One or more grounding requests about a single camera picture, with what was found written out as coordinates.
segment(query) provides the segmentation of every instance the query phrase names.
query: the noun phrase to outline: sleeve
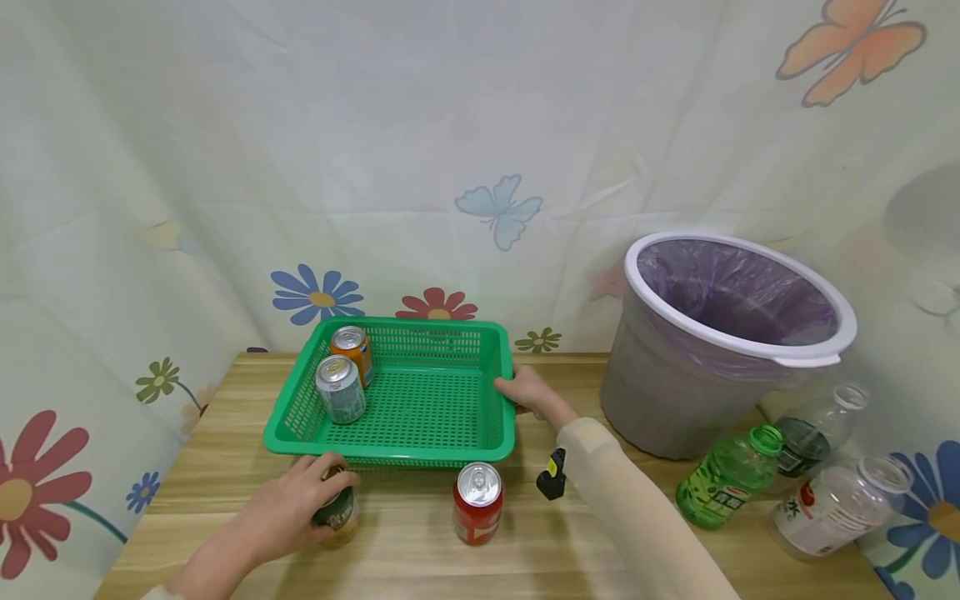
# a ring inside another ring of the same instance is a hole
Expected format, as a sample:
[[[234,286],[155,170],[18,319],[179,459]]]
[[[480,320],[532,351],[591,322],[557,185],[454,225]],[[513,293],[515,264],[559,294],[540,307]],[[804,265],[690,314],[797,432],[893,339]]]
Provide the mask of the sleeve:
[[[593,419],[560,432],[564,473],[610,536],[641,597],[739,600],[720,567],[660,489]]]
[[[157,586],[148,591],[143,600],[186,600],[186,598],[170,593],[164,586]]]

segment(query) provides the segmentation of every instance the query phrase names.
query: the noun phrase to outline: butterfly print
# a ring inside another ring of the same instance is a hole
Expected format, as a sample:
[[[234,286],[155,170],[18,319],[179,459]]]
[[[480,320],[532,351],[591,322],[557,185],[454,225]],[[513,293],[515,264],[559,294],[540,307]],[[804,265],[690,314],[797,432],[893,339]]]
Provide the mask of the butterfly print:
[[[457,208],[475,217],[485,217],[493,230],[493,243],[507,252],[527,229],[543,204],[543,198],[534,196],[523,202],[514,202],[514,192],[520,186],[520,175],[503,176],[493,192],[485,185],[474,187],[453,201]]]
[[[800,77],[830,59],[827,74],[805,94],[805,107],[828,107],[857,80],[868,84],[892,70],[924,45],[926,27],[916,21],[886,24],[906,12],[898,0],[827,0],[823,22],[814,25],[786,50],[777,79]]]

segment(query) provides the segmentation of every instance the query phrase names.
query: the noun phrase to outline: flower stem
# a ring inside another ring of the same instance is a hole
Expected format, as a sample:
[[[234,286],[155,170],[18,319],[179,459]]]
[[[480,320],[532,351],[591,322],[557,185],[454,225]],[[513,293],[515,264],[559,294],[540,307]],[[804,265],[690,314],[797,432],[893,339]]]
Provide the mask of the flower stem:
[[[193,400],[193,403],[194,403],[194,405],[197,407],[197,410],[202,411],[202,410],[204,409],[203,406],[200,405],[200,402],[197,401],[197,397],[194,396],[194,395],[193,395],[193,392],[190,391],[190,388],[186,387],[185,385],[183,385],[183,384],[180,383],[179,381],[177,382],[177,385],[179,385],[181,388],[183,388],[183,390],[184,390],[185,392],[187,392],[187,395],[190,396],[190,399],[191,399],[191,400]]]
[[[887,569],[887,572],[888,572],[888,573],[890,573],[891,575],[893,575],[893,574],[896,573],[897,571],[899,571],[899,570],[901,570],[902,568],[904,568],[904,567],[907,565],[907,563],[910,562],[910,559],[913,558],[913,555],[917,554],[917,551],[918,551],[918,550],[920,550],[920,545],[919,545],[919,544],[917,544],[916,546],[914,546],[914,547],[910,548],[909,550],[907,550],[906,552],[904,552],[902,555],[900,555],[900,558],[898,558],[898,559],[896,559],[895,561],[893,561],[892,563],[886,565],[884,568]]]
[[[74,500],[73,502],[64,502],[63,506],[67,507],[68,509],[77,511],[81,515],[89,516],[93,520],[103,525],[107,529],[107,531],[111,532],[113,536],[118,540],[120,540],[122,543],[127,543],[127,536],[123,535],[123,532],[117,529],[116,526],[113,525],[113,523],[109,522],[108,520],[100,516],[100,514],[94,511],[93,509],[87,508],[85,505],[81,504],[80,502],[77,502],[76,500]]]

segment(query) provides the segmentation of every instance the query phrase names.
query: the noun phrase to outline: person's right hand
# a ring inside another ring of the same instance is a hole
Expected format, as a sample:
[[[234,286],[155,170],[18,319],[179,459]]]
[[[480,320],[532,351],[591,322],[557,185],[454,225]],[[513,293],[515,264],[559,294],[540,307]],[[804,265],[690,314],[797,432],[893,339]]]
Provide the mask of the person's right hand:
[[[493,386],[516,404],[518,412],[532,412],[538,419],[549,422],[557,433],[577,419],[570,405],[530,365],[515,366],[513,379],[497,377]]]
[[[493,386],[500,394],[516,404],[519,413],[531,412],[539,419],[543,418],[544,405],[552,396],[557,396],[530,365],[517,365],[514,367],[513,379],[497,377],[493,381]]]

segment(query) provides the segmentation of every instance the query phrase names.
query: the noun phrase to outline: plastic bottle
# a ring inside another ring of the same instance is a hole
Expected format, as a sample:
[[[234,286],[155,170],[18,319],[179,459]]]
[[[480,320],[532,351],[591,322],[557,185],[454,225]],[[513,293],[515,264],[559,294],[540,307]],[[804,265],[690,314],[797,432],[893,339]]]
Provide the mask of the plastic bottle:
[[[828,465],[774,509],[770,534],[796,559],[824,557],[895,515],[912,480],[889,456]]]
[[[777,419],[783,434],[783,452],[777,459],[775,491],[795,487],[804,475],[843,445],[853,433],[856,414],[866,408],[870,394],[856,383],[842,383],[827,397],[801,404]]]
[[[716,529],[773,483],[783,436],[770,425],[718,442],[677,487],[677,506],[694,525]]]

